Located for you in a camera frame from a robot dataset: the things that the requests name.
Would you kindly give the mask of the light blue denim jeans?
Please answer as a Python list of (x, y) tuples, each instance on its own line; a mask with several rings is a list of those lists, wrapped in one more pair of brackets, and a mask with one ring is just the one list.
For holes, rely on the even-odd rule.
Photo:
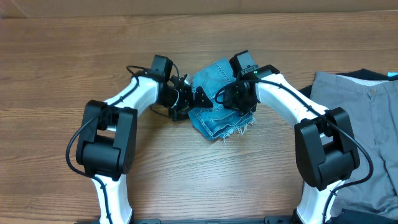
[(223, 96), (218, 91), (235, 81), (227, 58), (222, 58), (193, 75), (192, 89), (195, 91), (198, 87), (203, 88), (213, 107), (194, 108), (188, 115), (193, 127), (209, 141), (225, 139), (234, 133), (242, 135), (255, 122), (252, 112), (240, 116), (237, 111), (226, 109), (221, 104)]

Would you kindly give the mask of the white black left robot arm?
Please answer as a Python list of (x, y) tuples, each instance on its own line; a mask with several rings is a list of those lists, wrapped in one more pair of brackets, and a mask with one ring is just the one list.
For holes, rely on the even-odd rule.
[(211, 108), (203, 88), (193, 89), (187, 76), (172, 75), (171, 59), (155, 55), (149, 68), (128, 65), (131, 82), (106, 101), (87, 102), (81, 127), (71, 138), (77, 143), (76, 161), (81, 175), (94, 183), (100, 217), (98, 223), (134, 223), (127, 193), (127, 174), (136, 151), (137, 120), (154, 104), (168, 109), (178, 121), (194, 108)]

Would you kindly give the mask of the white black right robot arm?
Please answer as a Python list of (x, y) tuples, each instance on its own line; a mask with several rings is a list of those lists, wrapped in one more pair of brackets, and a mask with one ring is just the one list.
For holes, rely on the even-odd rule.
[(326, 223), (338, 187), (360, 165), (348, 113), (328, 109), (290, 85), (272, 65), (260, 67), (245, 50), (229, 63), (236, 78), (216, 97), (225, 108), (247, 114), (259, 103), (276, 111), (294, 130), (295, 160), (304, 181), (295, 223)]

